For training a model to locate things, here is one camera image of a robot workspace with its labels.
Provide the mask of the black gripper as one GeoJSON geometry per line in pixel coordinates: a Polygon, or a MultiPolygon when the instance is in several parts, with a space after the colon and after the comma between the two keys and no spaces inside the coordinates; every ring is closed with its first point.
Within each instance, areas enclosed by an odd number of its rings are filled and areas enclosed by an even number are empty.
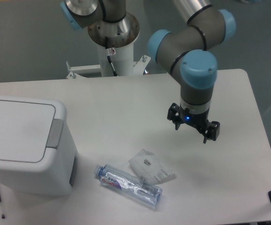
{"type": "Polygon", "coordinates": [[[207,140],[216,141],[220,134],[220,123],[218,121],[209,122],[208,114],[209,109],[201,114],[192,114],[173,103],[168,109],[167,119],[173,122],[175,130],[178,130],[181,124],[195,128],[202,133],[203,143],[206,143],[207,140]]]}

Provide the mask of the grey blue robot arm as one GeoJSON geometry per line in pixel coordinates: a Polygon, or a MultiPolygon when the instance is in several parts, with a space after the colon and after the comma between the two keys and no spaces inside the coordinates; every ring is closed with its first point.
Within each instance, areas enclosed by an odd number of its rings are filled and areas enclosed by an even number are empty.
{"type": "MultiPolygon", "coordinates": [[[[150,57],[180,84],[180,104],[171,105],[167,118],[176,128],[187,124],[205,141],[216,141],[220,123],[209,121],[208,113],[218,65],[209,49],[230,39],[236,22],[208,0],[176,0],[174,5],[186,28],[177,34],[158,30],[147,44],[150,57]]],[[[73,29],[87,28],[99,51],[102,76],[134,74],[133,51],[127,49],[140,29],[124,0],[64,0],[60,7],[73,29]]]]}

